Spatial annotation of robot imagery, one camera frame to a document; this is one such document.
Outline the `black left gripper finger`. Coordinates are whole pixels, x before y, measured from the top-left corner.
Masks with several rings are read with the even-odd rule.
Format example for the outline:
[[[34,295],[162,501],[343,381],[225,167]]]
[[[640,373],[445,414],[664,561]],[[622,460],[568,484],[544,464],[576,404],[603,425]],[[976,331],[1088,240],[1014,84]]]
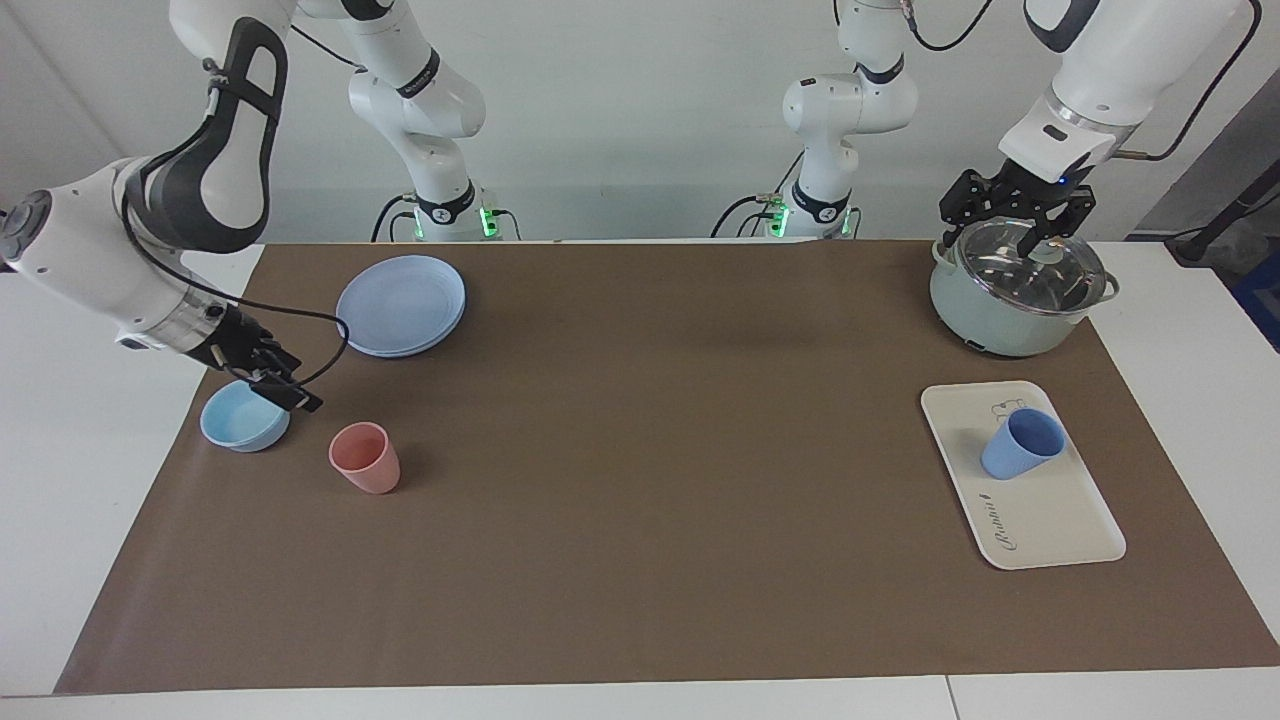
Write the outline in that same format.
[[[993,190],[995,179],[973,169],[956,178],[938,202],[940,219],[947,225],[941,236],[943,249],[951,249],[969,225],[996,217]]]
[[[1024,256],[1029,258],[1043,242],[1074,236],[1094,205],[1092,190],[1074,190],[1060,206],[1053,209],[1057,213],[1053,217],[1050,215],[1051,208],[1044,202],[1033,202],[1030,205],[1033,229],[1024,237]]]

